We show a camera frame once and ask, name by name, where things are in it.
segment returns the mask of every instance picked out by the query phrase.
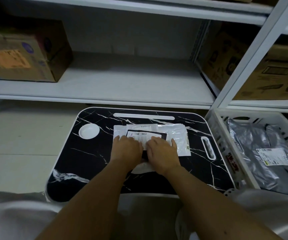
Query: marble pattern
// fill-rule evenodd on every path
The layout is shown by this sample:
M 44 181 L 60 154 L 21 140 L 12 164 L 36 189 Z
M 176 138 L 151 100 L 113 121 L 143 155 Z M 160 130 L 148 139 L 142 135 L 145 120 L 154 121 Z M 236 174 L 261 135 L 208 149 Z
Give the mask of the marble pattern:
M 175 120 L 114 117 L 114 113 L 173 116 Z M 92 139 L 82 139 L 79 129 L 87 124 L 99 126 L 99 134 Z M 91 107 L 83 110 L 74 123 L 48 183 L 48 196 L 57 202 L 70 200 L 86 183 L 96 176 L 110 160 L 114 125 L 127 124 L 184 124 L 189 137 L 191 156 L 180 157 L 180 163 L 192 175 L 214 189 L 225 192 L 234 188 L 228 169 L 221 158 L 206 121 L 194 113 L 126 110 Z M 207 157 L 201 137 L 208 137 L 216 159 Z M 176 195 L 169 182 L 156 172 L 127 174 L 122 194 L 154 193 Z

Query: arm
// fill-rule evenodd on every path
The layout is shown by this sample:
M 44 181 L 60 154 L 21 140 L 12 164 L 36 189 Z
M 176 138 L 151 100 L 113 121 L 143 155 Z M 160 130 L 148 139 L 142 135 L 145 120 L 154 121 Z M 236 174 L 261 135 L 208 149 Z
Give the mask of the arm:
M 238 204 L 181 167 L 173 139 L 170 146 L 165 140 L 152 137 L 147 153 L 155 171 L 173 186 L 202 240 L 281 239 Z
M 143 147 L 114 138 L 109 164 L 81 189 L 36 240 L 109 239 L 126 174 L 139 164 Z

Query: white plastic crate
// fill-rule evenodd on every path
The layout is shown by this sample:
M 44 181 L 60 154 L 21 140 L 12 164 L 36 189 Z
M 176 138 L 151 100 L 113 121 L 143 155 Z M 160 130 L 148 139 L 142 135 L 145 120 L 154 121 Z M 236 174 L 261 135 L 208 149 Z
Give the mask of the white plastic crate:
M 249 170 L 241 153 L 230 136 L 224 121 L 230 117 L 238 122 L 251 122 L 255 124 L 276 124 L 279 125 L 281 133 L 288 144 L 288 120 L 277 112 L 262 112 L 242 109 L 214 109 L 211 110 L 206 120 L 210 126 L 220 152 L 229 165 L 228 168 L 237 188 L 246 186 L 259 189 L 259 185 Z

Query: forearm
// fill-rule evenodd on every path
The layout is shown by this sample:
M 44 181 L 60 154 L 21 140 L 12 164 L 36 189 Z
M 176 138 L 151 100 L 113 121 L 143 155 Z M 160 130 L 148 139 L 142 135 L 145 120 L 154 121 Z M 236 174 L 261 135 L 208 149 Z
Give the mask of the forearm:
M 126 174 L 122 163 L 110 162 L 37 239 L 109 239 Z
M 165 177 L 182 200 L 202 240 L 280 239 L 239 205 L 183 167 L 170 169 Z

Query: hand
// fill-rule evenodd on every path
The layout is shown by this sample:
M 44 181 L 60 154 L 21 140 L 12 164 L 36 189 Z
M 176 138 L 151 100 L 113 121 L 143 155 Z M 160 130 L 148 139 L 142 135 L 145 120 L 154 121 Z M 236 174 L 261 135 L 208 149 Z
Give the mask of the hand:
M 181 166 L 174 139 L 170 146 L 166 140 L 152 136 L 146 143 L 146 150 L 149 162 L 158 174 L 165 176 L 168 170 Z
M 132 137 L 117 136 L 113 140 L 110 162 L 119 161 L 126 166 L 127 172 L 133 170 L 141 161 L 143 152 L 142 142 Z

